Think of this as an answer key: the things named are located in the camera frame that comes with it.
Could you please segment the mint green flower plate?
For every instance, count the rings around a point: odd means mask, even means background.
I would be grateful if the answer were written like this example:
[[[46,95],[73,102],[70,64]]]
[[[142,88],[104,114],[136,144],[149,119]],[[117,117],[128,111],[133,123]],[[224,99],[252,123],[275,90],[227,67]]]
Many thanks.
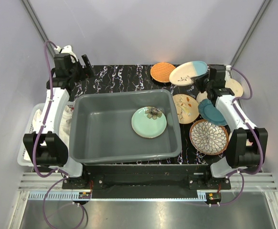
[[[143,138],[156,138],[166,129],[167,119],[161,109],[146,106],[138,109],[131,118],[131,126]]]

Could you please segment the cream and blue plate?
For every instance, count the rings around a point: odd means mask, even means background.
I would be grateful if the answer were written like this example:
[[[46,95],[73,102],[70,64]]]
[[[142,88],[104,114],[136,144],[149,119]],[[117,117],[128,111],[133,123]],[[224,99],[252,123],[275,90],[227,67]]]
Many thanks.
[[[176,67],[169,76],[169,81],[177,86],[193,84],[193,77],[206,74],[208,65],[203,61],[192,61]]]

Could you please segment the orange woven plate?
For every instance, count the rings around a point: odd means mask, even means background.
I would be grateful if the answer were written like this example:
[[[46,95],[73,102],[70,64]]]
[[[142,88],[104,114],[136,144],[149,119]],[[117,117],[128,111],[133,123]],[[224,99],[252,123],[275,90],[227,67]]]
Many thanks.
[[[175,68],[174,65],[168,62],[159,62],[152,66],[150,75],[157,82],[169,83],[170,74]]]

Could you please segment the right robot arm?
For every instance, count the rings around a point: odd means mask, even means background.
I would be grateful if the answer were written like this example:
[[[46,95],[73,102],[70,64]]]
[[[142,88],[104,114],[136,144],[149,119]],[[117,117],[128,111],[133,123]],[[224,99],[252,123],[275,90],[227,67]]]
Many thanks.
[[[207,73],[194,78],[197,89],[207,93],[212,105],[223,115],[231,131],[225,157],[210,165],[210,173],[203,177],[204,186],[214,189],[220,178],[232,174],[255,175],[261,171],[266,156],[268,132],[257,127],[238,104],[232,89],[225,86],[229,67],[212,64]]]

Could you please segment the teal embossed plate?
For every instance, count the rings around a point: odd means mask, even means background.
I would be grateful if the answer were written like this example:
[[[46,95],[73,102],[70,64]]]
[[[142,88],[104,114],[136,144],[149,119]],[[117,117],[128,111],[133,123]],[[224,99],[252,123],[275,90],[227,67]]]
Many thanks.
[[[223,115],[214,107],[209,99],[203,99],[199,103],[198,111],[203,119],[214,125],[227,125],[227,122]]]

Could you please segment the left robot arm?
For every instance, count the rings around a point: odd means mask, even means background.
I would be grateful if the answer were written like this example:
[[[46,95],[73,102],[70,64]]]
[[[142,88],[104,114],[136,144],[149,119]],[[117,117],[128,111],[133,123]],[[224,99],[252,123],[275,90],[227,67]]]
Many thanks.
[[[41,121],[32,133],[24,134],[23,143],[37,174],[43,177],[38,168],[46,167],[50,169],[49,174],[57,172],[73,177],[73,184],[84,189],[89,184],[89,177],[83,173],[82,164],[70,157],[68,147],[59,135],[63,111],[75,84],[95,75],[88,57],[81,57],[83,65],[73,54],[54,56],[54,68],[50,69],[46,83],[47,96]]]

